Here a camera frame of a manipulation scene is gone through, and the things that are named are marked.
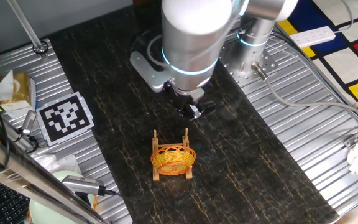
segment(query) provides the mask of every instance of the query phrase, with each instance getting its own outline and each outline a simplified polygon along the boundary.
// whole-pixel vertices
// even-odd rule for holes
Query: woven basket
[[[150,160],[162,175],[185,174],[194,164],[196,152],[189,147],[167,146],[152,154]]]

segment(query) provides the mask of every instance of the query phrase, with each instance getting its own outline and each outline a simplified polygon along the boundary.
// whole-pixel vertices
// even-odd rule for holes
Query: metal grating
[[[271,40],[268,44],[298,54],[285,44]],[[338,101],[298,59],[268,46],[266,49],[278,63],[269,80],[282,98],[294,103]],[[358,176],[349,171],[348,149],[343,142],[358,132],[358,121],[338,107],[285,106],[261,79],[249,80],[241,86],[242,91],[328,204],[340,215],[355,207]]]
[[[0,55],[0,75],[5,75],[12,69],[14,72],[25,71],[35,80],[37,84],[37,107],[73,93],[73,89],[67,80],[50,41],[48,39],[44,41],[50,46],[48,59],[44,61],[32,51],[32,45]],[[22,126],[24,117],[10,119],[9,122],[14,127],[19,128]],[[54,154],[57,159],[60,159],[74,154],[84,176],[102,180],[108,189],[118,191],[92,131],[89,130],[69,141],[53,145],[52,147],[46,147],[38,122],[34,123],[31,135],[35,136],[40,146],[44,146],[37,150],[34,153],[35,155]],[[112,220],[118,224],[132,223],[132,218],[124,201],[118,196],[98,196],[96,211],[105,220]]]

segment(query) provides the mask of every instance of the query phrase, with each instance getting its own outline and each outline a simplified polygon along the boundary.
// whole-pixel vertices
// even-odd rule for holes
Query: dark stone surface
[[[337,216],[223,66],[205,86],[216,111],[190,121],[129,62],[133,8],[50,37],[84,96],[94,133],[135,223],[327,223]],[[189,128],[194,178],[152,180],[152,131],[161,144]]]

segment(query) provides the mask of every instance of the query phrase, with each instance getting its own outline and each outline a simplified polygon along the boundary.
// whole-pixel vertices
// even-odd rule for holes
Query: white power strip
[[[331,28],[324,26],[297,34],[292,34],[290,37],[297,44],[297,46],[303,48],[331,41],[335,39],[335,34]]]

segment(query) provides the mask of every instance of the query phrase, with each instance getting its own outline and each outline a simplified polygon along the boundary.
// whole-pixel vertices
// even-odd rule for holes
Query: black keyboard
[[[0,184],[0,224],[22,223],[29,209],[30,199]]]

